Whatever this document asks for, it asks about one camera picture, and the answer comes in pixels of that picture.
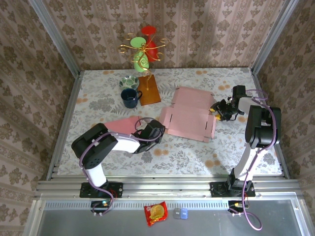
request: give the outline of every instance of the small bowl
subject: small bowl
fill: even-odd
[[[121,90],[124,89],[137,90],[139,84],[140,84],[139,79],[133,75],[127,75],[119,81],[119,87],[121,88]]]

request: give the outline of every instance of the floral tablecloth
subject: floral tablecloth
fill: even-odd
[[[135,70],[85,71],[60,162],[59,175],[82,174],[71,144],[96,123],[130,116],[158,119],[161,108],[171,104],[178,86],[212,91],[216,101],[231,96],[235,85],[255,89],[248,68],[156,69],[153,73],[162,101],[146,106],[138,103],[135,109],[128,109],[120,98],[119,80],[125,75],[140,76]],[[112,151],[102,163],[104,172],[106,175],[229,174],[245,150],[246,121],[247,116],[238,116],[236,121],[218,121],[215,138],[209,143],[165,134],[162,142],[148,152],[130,154]],[[262,158],[255,174],[281,173],[276,153],[271,149]]]

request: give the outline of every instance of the snack package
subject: snack package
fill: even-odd
[[[152,226],[157,221],[167,219],[167,207],[166,203],[155,204],[144,207],[144,213],[146,215],[148,226]]]

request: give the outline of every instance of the blue mug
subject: blue mug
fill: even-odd
[[[127,108],[135,108],[138,104],[138,99],[142,96],[141,91],[136,91],[133,88],[126,88],[122,91],[121,97],[123,99],[124,105]]]

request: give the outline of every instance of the pink folded cardboard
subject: pink folded cardboard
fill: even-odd
[[[117,133],[123,133],[123,134],[132,134],[136,130],[134,128],[134,125],[136,124],[137,120],[139,120],[140,117],[129,117],[125,119],[119,119],[111,122],[104,123],[106,128],[110,131],[114,131]]]
[[[162,108],[159,121],[168,134],[207,143],[209,138],[214,138],[217,121],[210,112],[213,103],[213,94],[209,91],[178,87],[172,105]]]

